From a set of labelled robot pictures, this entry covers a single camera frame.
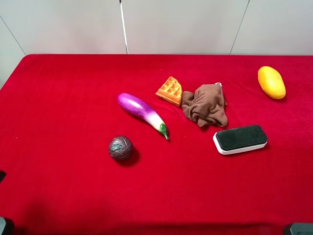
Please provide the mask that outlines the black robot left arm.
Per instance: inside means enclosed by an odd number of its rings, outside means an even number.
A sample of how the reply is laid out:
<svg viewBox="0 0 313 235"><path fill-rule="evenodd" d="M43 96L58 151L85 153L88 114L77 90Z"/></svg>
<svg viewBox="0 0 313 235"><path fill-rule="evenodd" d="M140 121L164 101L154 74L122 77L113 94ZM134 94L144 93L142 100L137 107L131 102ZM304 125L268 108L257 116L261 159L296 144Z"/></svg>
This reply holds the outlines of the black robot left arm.
<svg viewBox="0 0 313 235"><path fill-rule="evenodd" d="M1 170L0 171L0 182L2 182L5 177L6 177L6 172Z"/></svg>

